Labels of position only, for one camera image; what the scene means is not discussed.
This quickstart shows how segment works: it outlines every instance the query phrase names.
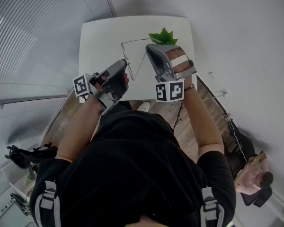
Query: black t-shirt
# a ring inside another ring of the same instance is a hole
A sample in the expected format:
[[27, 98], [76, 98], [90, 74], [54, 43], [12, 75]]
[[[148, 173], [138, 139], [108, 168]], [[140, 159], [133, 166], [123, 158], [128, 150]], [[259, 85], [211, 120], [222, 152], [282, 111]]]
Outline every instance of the black t-shirt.
[[57, 184], [62, 226], [124, 226], [139, 222], [141, 214], [168, 226], [185, 226], [193, 216], [193, 226], [200, 226], [206, 186], [224, 208], [226, 226], [236, 203], [222, 153], [207, 152], [195, 164], [166, 122], [138, 111], [112, 115], [74, 162], [40, 163], [30, 202], [34, 217], [45, 180]]

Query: white table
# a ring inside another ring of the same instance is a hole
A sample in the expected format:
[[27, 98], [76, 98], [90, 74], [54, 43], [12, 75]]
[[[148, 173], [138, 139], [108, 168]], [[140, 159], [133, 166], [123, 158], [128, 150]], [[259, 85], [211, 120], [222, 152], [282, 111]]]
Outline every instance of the white table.
[[[195, 61], [193, 38], [188, 18], [167, 16], [116, 17], [82, 24], [79, 56], [79, 75], [83, 73], [101, 73], [120, 59], [124, 59], [121, 43], [149, 38], [149, 33], [160, 33], [165, 27], [173, 31], [188, 58]], [[126, 55], [135, 75], [151, 40], [124, 44]], [[130, 79], [129, 89], [122, 100], [155, 99], [155, 71], [147, 55], [145, 56], [135, 81]], [[193, 75], [196, 85], [196, 74]]]

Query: green plant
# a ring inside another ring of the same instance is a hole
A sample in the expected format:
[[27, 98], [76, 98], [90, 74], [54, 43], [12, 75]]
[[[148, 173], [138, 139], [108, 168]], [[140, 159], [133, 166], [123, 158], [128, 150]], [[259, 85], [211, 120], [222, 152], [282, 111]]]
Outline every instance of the green plant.
[[148, 34], [150, 36], [151, 39], [156, 39], [156, 40], [160, 40], [156, 41], [156, 40], [151, 40], [153, 41], [155, 44], [168, 44], [168, 45], [176, 45], [178, 39], [174, 39], [173, 36], [173, 32], [167, 32], [167, 30], [165, 28], [162, 29], [162, 32], [160, 34]]

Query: white marker cube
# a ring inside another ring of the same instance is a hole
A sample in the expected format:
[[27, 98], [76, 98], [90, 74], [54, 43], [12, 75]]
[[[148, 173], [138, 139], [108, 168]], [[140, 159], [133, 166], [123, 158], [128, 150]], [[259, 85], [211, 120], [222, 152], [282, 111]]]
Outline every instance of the white marker cube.
[[156, 84], [157, 102], [174, 102], [184, 98], [184, 79]]
[[82, 96], [89, 93], [88, 81], [90, 80], [90, 78], [91, 75], [84, 73], [83, 75], [78, 76], [72, 80], [76, 96]]

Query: black sleeve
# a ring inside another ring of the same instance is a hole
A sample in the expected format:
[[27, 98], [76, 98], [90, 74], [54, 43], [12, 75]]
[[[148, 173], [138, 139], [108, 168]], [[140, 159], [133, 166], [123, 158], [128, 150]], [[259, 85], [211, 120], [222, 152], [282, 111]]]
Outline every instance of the black sleeve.
[[223, 226], [232, 221], [236, 207], [236, 192], [225, 155], [218, 151], [203, 154], [197, 165], [205, 173], [207, 185], [212, 187], [214, 197], [224, 208], [225, 216]]
[[56, 182], [58, 177], [69, 165], [70, 162], [55, 158], [42, 161], [39, 164], [36, 184], [30, 197], [29, 203], [29, 208], [35, 221], [35, 203], [38, 196], [42, 194], [42, 192], [46, 189], [45, 181]]

